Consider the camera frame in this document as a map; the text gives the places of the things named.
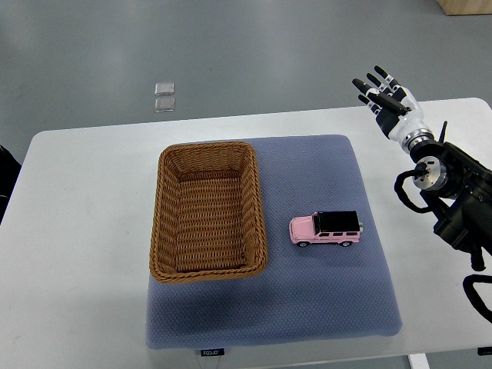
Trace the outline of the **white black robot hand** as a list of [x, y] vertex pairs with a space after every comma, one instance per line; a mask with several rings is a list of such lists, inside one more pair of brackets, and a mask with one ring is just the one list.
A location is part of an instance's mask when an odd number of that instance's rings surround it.
[[406, 153], [416, 144], [434, 139], [424, 123], [422, 108], [408, 88], [378, 65], [366, 77], [366, 81], [355, 78], [352, 84], [387, 139], [397, 142]]

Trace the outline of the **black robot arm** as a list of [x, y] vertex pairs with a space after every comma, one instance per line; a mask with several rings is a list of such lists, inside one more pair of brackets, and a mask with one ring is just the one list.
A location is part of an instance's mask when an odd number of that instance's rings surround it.
[[471, 267], [484, 271], [483, 252], [491, 253], [491, 170], [444, 140], [418, 142], [410, 150], [416, 163], [414, 183], [426, 203], [417, 212], [431, 212], [434, 233], [453, 249], [470, 255]]

